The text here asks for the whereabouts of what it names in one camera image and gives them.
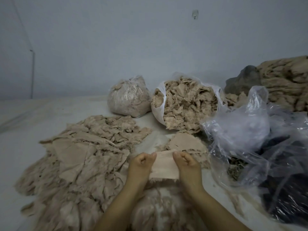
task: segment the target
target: gray wall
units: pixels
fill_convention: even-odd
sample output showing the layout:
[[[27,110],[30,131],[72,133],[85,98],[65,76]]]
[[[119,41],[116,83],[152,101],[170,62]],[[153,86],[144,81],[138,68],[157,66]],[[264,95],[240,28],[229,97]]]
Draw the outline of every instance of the gray wall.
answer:
[[[0,100],[29,99],[32,55],[11,0],[0,0]]]
[[[224,86],[248,64],[308,53],[308,0],[15,1],[35,98],[106,94],[137,74],[153,89],[175,71]]]

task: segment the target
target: hand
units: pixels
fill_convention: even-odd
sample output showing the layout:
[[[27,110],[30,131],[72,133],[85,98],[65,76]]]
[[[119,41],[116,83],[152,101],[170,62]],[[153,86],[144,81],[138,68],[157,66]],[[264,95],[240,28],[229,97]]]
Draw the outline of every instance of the hand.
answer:
[[[204,191],[200,164],[188,153],[176,151],[173,159],[180,171],[180,181],[187,195],[193,199]]]
[[[128,175],[125,188],[128,190],[136,189],[141,193],[148,182],[152,165],[156,159],[156,152],[152,154],[141,153],[131,160],[128,167]]]

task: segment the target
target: tied plastic bag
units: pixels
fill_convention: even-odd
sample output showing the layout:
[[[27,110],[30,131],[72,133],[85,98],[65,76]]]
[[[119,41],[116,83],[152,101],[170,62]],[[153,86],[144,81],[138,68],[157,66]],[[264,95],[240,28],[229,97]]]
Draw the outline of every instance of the tied plastic bag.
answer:
[[[274,219],[308,226],[307,114],[266,105],[263,87],[252,87],[248,98],[246,106],[218,112],[202,123],[214,140],[212,174],[228,190],[257,186],[264,209]],[[235,125],[236,133],[230,130]]]
[[[114,85],[107,103],[110,111],[136,118],[151,111],[151,96],[142,76],[121,80]]]
[[[167,129],[196,133],[200,131],[200,120],[226,105],[221,100],[220,87],[176,72],[172,80],[158,85],[151,108],[155,118]]]

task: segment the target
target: person's right hand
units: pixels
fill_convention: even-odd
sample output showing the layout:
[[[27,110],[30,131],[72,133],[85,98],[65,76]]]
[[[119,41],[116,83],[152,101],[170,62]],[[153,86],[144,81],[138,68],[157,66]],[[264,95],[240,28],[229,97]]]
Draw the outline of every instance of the person's right hand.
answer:
[[[201,166],[191,155],[183,151],[173,153],[173,159],[180,171],[180,181],[185,192],[194,198],[204,191]]]

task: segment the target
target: wire on wall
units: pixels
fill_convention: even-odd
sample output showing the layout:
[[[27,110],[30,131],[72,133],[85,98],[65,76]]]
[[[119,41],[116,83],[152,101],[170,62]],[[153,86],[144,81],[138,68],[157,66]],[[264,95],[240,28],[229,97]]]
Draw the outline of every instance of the wire on wall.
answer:
[[[29,46],[29,50],[30,50],[30,52],[31,52],[31,54],[32,54],[32,66],[31,66],[31,93],[30,93],[30,99],[33,99],[33,90],[34,90],[34,68],[35,68],[35,52],[34,52],[34,50],[33,50],[33,46],[32,46],[32,44],[31,44],[31,41],[30,41],[29,35],[28,35],[28,33],[27,33],[26,29],[25,29],[25,26],[24,26],[24,24],[23,24],[22,21],[21,21],[21,17],[20,17],[20,14],[19,14],[19,12],[18,12],[18,9],[17,9],[17,7],[16,7],[15,0],[11,0],[11,2],[12,2],[12,4],[13,4],[13,7],[14,7],[15,12],[16,12],[16,14],[17,14],[18,20],[19,20],[19,22],[20,22],[20,24],[21,24],[22,31],[23,31],[23,33],[24,33],[24,35],[25,35],[25,39],[26,39],[26,41],[27,41],[27,43],[28,43],[28,46]]]

